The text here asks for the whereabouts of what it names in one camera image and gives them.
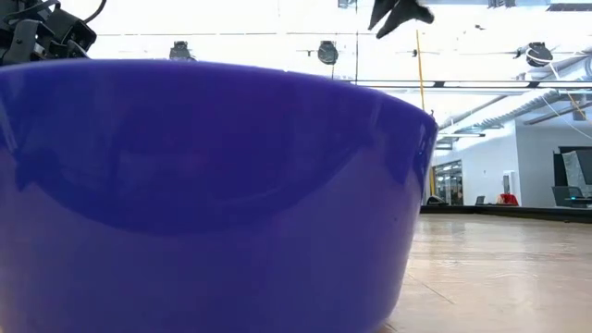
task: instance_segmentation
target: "white ceiling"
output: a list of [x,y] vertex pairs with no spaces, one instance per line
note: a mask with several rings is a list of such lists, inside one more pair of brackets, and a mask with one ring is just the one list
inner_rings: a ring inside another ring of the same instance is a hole
[[[100,0],[61,2],[85,18]],[[371,5],[360,0],[356,13],[339,9],[337,0],[108,0],[91,23],[100,36],[90,55],[167,58],[173,42],[182,40],[200,60],[358,80],[417,80],[418,62],[410,52],[419,29],[426,80],[511,80],[530,69],[523,58],[512,59],[522,45],[546,42],[557,60],[592,46],[592,13],[549,13],[540,6],[432,6],[433,25],[408,22],[378,41],[366,29]],[[335,68],[306,52],[323,40],[339,49]],[[421,105],[418,94],[397,96]],[[437,118],[446,118],[493,97],[428,94],[425,103]]]

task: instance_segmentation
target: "wooden floor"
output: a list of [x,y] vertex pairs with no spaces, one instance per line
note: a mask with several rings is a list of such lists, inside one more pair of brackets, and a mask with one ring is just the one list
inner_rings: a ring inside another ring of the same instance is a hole
[[592,332],[592,225],[421,216],[383,332]]

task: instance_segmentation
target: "white wall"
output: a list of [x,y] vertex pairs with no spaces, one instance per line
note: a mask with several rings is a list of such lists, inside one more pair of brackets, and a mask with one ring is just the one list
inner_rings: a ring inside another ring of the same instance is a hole
[[[592,126],[581,130],[592,136]],[[519,125],[516,138],[523,206],[555,206],[553,152],[558,153],[560,146],[592,146],[592,140],[566,126],[537,125]]]
[[486,131],[485,138],[463,138],[452,151],[436,151],[433,165],[462,160],[462,190],[464,204],[475,204],[479,195],[485,195],[486,203],[495,203],[503,193],[503,172],[515,171],[515,195],[522,203],[518,152],[516,149],[514,122],[504,124],[503,129]]

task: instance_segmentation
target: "plastic bowl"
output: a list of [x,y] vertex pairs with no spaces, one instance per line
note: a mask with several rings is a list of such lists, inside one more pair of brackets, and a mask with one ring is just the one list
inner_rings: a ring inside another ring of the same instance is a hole
[[5,333],[367,333],[401,289],[437,125],[261,68],[0,70]]

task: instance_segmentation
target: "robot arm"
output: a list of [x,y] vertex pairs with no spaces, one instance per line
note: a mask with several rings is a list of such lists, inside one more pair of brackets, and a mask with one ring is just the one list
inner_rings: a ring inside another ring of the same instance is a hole
[[389,12],[385,25],[376,35],[377,39],[381,39],[412,19],[427,24],[434,22],[434,14],[427,7],[419,5],[417,0],[375,0],[368,30],[372,30]]
[[88,57],[96,33],[87,23],[105,3],[83,20],[63,10],[58,0],[0,0],[0,66]]

